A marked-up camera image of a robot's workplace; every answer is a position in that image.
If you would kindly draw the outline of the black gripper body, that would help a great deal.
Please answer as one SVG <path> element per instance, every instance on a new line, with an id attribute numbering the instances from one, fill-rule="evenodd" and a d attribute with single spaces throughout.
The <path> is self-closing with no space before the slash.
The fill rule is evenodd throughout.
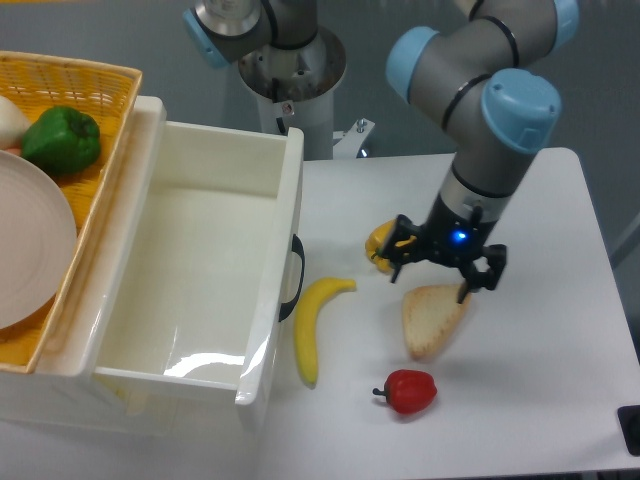
<path id="1" fill-rule="evenodd" d="M 461 273 L 475 270 L 475 261 L 484 258 L 489 267 L 500 264 L 500 246 L 486 245 L 497 221 L 488 217 L 489 211 L 480 200 L 470 205 L 460 204 L 462 210 L 451 209 L 438 195 L 421 232 L 425 235 L 428 259 L 433 263 L 457 268 Z"/>

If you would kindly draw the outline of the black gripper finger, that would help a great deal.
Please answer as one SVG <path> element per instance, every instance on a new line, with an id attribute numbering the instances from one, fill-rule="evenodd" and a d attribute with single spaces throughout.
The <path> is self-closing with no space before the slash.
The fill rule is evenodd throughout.
<path id="1" fill-rule="evenodd" d="M 458 267 L 464 282 L 459 288 L 457 303 L 463 304 L 470 293 L 481 289 L 494 291 L 501 279 L 507 264 L 507 246 L 494 244 L 483 246 L 477 260 L 486 260 L 487 268 L 479 271 L 475 265 L 475 259 L 465 260 Z"/>
<path id="2" fill-rule="evenodd" d="M 395 283 L 404 265 L 418 263 L 424 256 L 425 231 L 406 215 L 398 215 L 382 244 L 382 258 L 392 269 L 391 283 Z"/>

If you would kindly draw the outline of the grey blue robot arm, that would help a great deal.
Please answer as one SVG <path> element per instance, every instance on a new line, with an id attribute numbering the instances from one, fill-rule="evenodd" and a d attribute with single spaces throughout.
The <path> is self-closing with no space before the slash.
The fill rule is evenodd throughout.
<path id="1" fill-rule="evenodd" d="M 266 133 L 299 129 L 305 155 L 333 154 L 333 93 L 346 69 L 339 39 L 313 1 L 199 1 L 183 15 L 205 61 L 236 64 Z M 571 40 L 574 1 L 477 1 L 451 35 L 404 33 L 386 61 L 389 85 L 456 143 L 427 220 L 399 216 L 374 254 L 394 272 L 423 260 L 457 269 L 459 294 L 494 289 L 507 262 L 488 237 L 562 110 L 557 90 L 528 66 Z"/>

